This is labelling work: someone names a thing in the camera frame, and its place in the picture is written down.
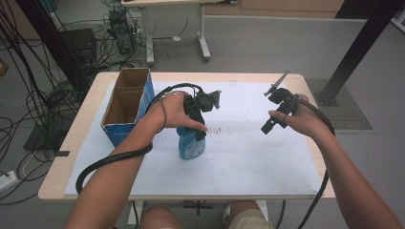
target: desk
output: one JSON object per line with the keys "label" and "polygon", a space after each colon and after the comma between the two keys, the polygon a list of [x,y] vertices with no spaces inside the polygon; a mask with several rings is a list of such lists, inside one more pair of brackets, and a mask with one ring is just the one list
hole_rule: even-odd
{"label": "desk", "polygon": [[153,51],[153,39],[152,35],[149,32],[148,23],[147,23],[147,15],[145,7],[147,6],[161,6],[161,5],[176,5],[176,4],[200,4],[200,31],[198,32],[200,45],[202,48],[202,55],[203,57],[208,60],[211,58],[211,54],[209,53],[208,46],[206,45],[205,41],[205,34],[204,34],[204,4],[205,3],[216,3],[221,2],[223,0],[134,0],[129,2],[122,1],[121,4],[123,7],[126,8],[139,8],[142,22],[144,27],[144,32],[146,36],[146,62],[151,66],[155,62],[155,56]]}
{"label": "desk", "polygon": [[[268,73],[151,73],[154,81],[180,82],[275,82],[280,74]],[[43,199],[75,199],[64,194],[68,180],[72,173],[77,153],[84,138],[89,132],[102,99],[109,85],[117,79],[118,73],[100,73],[97,75],[92,88],[88,92],[75,122],[68,132],[60,151],[70,151],[68,156],[57,156],[50,172],[47,174],[40,190],[39,197]],[[304,77],[299,74],[289,74],[284,83],[293,93],[306,94],[309,102],[314,103]],[[314,142],[307,137],[312,159],[320,178],[325,172],[323,158]],[[329,184],[324,198],[334,198],[334,192]]]}

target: knee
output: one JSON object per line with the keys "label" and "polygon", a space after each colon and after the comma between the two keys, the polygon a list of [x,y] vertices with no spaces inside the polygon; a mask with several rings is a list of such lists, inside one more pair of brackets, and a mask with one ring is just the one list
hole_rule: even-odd
{"label": "knee", "polygon": [[148,208],[140,221],[142,229],[153,228],[182,228],[169,207],[159,205]]}

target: leg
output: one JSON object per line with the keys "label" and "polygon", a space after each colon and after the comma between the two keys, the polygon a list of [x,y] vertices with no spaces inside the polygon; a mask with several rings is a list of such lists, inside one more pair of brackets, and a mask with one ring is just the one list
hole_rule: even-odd
{"label": "leg", "polygon": [[232,201],[230,219],[225,228],[262,228],[272,229],[272,225],[263,216],[254,200]]}
{"label": "leg", "polygon": [[139,10],[142,16],[143,30],[146,36],[146,62],[148,63],[149,66],[152,66],[155,63],[155,56],[153,53],[152,35],[149,33],[148,28],[148,16],[146,15],[145,7],[141,7],[139,8]]}
{"label": "leg", "polygon": [[200,45],[202,47],[202,55],[206,60],[209,60],[211,58],[211,54],[209,53],[208,46],[206,45],[205,41],[205,33],[204,33],[204,16],[205,16],[205,10],[204,10],[204,5],[200,4],[200,31],[199,31],[199,40],[200,40]]}
{"label": "leg", "polygon": [[250,209],[260,210],[256,201],[254,200],[232,201],[232,203],[230,204],[230,219],[228,221],[228,224],[226,225],[226,228],[229,227],[232,220],[235,219],[235,217],[238,216],[238,214]]}
{"label": "leg", "polygon": [[173,228],[182,229],[181,223],[175,218],[167,206],[154,206],[143,213],[140,222],[142,229]]}

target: finger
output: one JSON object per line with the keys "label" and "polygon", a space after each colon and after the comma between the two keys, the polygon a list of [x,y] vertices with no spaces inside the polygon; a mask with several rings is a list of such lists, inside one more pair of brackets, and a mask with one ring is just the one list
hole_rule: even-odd
{"label": "finger", "polygon": [[188,118],[186,123],[184,123],[185,126],[194,129],[194,130],[199,130],[199,131],[207,131],[208,129],[206,128],[206,126],[204,124],[202,124],[201,122],[195,121],[193,119]]}

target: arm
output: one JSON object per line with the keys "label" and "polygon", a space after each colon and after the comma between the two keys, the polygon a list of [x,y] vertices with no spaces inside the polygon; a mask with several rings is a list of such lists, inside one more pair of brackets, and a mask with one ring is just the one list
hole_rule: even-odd
{"label": "arm", "polygon": [[[164,127],[206,127],[184,113],[184,94],[169,94],[157,102],[111,155],[139,150]],[[80,193],[65,228],[113,228],[131,192],[143,156],[99,168]]]}
{"label": "arm", "polygon": [[[269,114],[279,120],[285,117],[276,111]],[[340,211],[350,228],[402,228],[391,209],[360,174],[316,114],[300,105],[297,114],[286,116],[285,122],[295,131],[311,137],[319,147]]]}

